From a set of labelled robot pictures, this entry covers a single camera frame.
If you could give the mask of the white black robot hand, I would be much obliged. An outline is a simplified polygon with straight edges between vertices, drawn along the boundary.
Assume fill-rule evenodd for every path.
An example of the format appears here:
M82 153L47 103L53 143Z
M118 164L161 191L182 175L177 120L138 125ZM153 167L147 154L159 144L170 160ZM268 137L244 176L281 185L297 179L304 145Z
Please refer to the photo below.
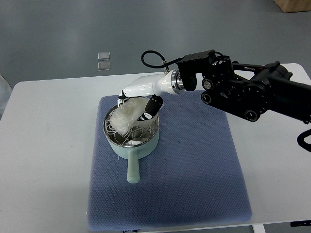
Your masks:
M138 116L139 121L147 121L156 116L163 104L161 95L169 93L179 94L178 72L172 70L166 74L153 74L140 76L125 87L118 96L117 106L120 107L132 98L150 97L144 111Z

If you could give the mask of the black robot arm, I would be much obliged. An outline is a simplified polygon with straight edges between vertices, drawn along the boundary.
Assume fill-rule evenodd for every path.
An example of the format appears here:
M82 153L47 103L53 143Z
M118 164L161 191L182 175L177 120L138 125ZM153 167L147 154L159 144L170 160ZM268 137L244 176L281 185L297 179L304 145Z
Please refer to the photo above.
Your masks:
M196 75L202 74L201 100L212 107L251 122L268 110L305 124L311 121L310 85L292 81L293 74L278 61L264 66L242 64L208 50L173 62L186 91L196 89Z

